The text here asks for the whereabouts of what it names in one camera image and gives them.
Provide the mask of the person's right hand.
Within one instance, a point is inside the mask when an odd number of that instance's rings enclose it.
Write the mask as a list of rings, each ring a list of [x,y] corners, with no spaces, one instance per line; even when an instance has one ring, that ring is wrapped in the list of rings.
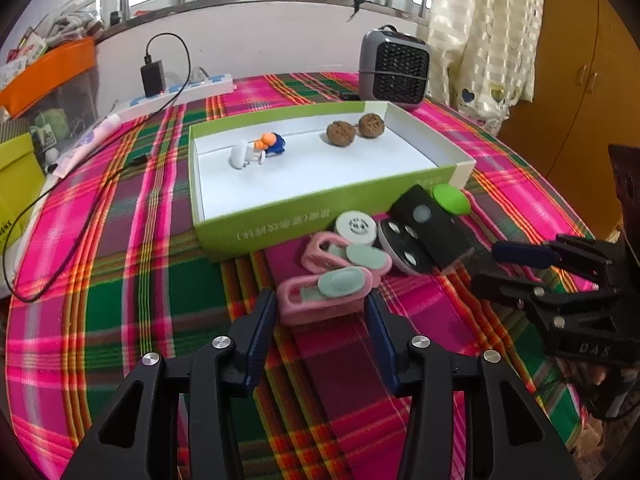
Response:
[[[627,393],[632,379],[619,366],[604,366],[589,362],[570,361],[570,382],[584,396],[593,393]]]

